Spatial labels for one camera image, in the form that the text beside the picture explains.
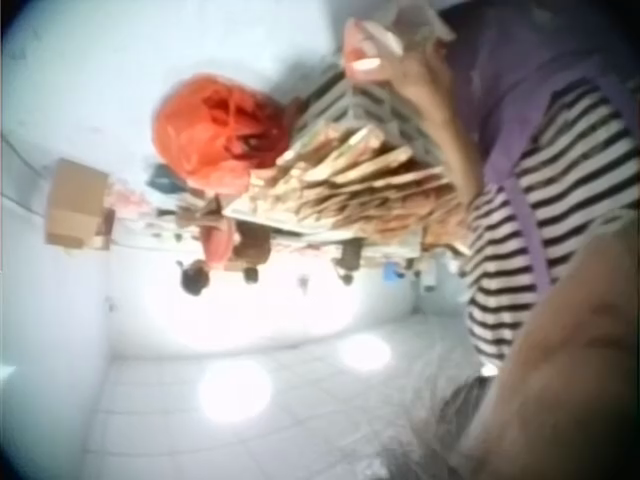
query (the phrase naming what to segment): red plastic bag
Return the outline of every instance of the red plastic bag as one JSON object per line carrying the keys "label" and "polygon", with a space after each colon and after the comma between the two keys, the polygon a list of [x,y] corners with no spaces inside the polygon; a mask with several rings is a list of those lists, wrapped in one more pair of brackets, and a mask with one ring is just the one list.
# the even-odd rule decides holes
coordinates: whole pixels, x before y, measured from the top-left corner
{"label": "red plastic bag", "polygon": [[153,143],[190,187],[242,194],[250,171],[272,167],[289,147],[297,105],[284,108],[262,93],[199,75],[161,106]]}

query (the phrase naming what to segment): striped shirt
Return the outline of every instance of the striped shirt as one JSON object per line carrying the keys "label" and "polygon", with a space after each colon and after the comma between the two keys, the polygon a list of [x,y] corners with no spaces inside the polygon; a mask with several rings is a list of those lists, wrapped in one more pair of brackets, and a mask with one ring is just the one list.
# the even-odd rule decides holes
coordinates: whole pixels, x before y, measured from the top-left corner
{"label": "striped shirt", "polygon": [[[516,167],[553,283],[594,221],[621,208],[638,209],[639,166],[636,140],[595,85],[575,82],[553,96]],[[469,222],[467,325],[482,360],[499,365],[538,301],[533,271],[502,187],[485,186]]]}

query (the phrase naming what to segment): bright light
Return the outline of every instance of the bright light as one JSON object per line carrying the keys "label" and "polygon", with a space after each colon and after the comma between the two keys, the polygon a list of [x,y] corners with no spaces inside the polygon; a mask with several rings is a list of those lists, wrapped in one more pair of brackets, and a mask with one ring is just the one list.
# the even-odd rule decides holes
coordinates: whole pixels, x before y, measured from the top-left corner
{"label": "bright light", "polygon": [[271,400],[271,380],[256,362],[229,360],[214,364],[200,383],[200,405],[214,422],[233,423],[255,417]]}
{"label": "bright light", "polygon": [[498,367],[485,363],[480,369],[480,373],[483,377],[495,377],[498,374]]}
{"label": "bright light", "polygon": [[391,348],[373,335],[356,335],[340,345],[340,357],[349,367],[361,372],[384,368],[391,360]]}
{"label": "bright light", "polygon": [[2,385],[4,381],[9,378],[13,372],[15,372],[15,370],[16,367],[0,363],[0,385]]}

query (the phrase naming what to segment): cardboard box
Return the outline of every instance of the cardboard box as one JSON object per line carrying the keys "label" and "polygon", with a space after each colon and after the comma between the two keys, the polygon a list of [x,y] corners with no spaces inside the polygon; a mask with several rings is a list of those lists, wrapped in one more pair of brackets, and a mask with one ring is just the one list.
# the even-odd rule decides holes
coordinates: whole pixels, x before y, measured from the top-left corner
{"label": "cardboard box", "polygon": [[108,180],[105,172],[60,160],[47,202],[46,243],[71,249],[108,248],[105,237],[110,238],[115,218],[109,227],[104,207]]}

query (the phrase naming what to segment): purple vest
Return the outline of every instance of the purple vest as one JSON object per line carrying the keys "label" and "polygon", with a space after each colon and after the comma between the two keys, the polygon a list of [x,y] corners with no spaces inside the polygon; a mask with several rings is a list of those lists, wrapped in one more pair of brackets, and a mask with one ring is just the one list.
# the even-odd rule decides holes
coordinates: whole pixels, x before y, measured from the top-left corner
{"label": "purple vest", "polygon": [[602,45],[590,39],[606,46],[615,44],[615,36],[603,25],[589,23],[593,17],[583,13],[582,20],[575,12],[571,19],[589,25],[588,31],[542,25],[529,6],[518,2],[488,2],[471,24],[461,27],[464,34],[459,33],[449,51],[459,114],[486,158],[485,182],[501,185],[511,203],[540,294],[551,287],[546,253],[535,214],[514,171],[551,96],[575,80],[591,80],[640,139],[638,105],[621,79],[634,71],[623,71],[633,64],[631,57],[618,48],[614,74],[610,67],[616,62],[605,65],[596,53]]}

